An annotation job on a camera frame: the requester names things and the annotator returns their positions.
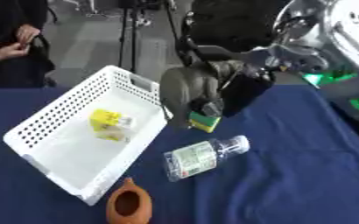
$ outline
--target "bottle cap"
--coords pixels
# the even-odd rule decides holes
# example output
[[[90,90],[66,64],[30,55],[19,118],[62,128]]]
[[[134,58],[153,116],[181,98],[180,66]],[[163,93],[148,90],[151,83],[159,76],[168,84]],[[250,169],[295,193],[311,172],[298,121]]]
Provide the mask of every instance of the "bottle cap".
[[[237,142],[236,151],[238,153],[242,154],[249,150],[250,143],[246,136],[235,136],[235,137],[233,137],[233,140]]]

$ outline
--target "bottle label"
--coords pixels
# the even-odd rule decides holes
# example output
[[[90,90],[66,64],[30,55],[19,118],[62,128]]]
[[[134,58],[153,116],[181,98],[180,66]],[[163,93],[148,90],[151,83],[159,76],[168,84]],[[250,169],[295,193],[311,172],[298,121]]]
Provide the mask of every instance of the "bottle label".
[[[193,144],[172,153],[179,163],[182,179],[216,167],[216,152],[209,142]]]

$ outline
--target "table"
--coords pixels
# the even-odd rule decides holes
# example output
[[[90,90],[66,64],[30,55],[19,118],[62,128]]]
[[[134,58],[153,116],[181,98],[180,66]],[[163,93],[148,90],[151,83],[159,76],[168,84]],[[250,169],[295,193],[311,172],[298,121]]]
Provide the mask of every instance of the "table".
[[[0,224],[105,223],[17,156],[2,135],[64,89],[0,90]],[[246,135],[248,153],[170,183],[162,155],[208,138]],[[153,199],[151,223],[359,224],[359,136],[315,90],[277,86],[214,134],[166,127],[125,173]]]

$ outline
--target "person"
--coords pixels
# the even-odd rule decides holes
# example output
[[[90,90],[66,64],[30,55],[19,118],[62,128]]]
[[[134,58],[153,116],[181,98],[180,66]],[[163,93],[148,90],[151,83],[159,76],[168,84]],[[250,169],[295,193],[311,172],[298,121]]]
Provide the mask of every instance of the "person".
[[[43,86],[46,69],[33,41],[47,10],[47,0],[0,0],[0,88]]]

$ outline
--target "basket handle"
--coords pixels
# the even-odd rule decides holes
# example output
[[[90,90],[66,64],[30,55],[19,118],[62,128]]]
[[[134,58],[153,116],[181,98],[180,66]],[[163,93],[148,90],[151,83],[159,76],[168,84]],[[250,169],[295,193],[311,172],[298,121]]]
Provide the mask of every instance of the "basket handle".
[[[133,86],[142,88],[145,91],[152,92],[152,82],[136,74],[130,76],[130,83]]]

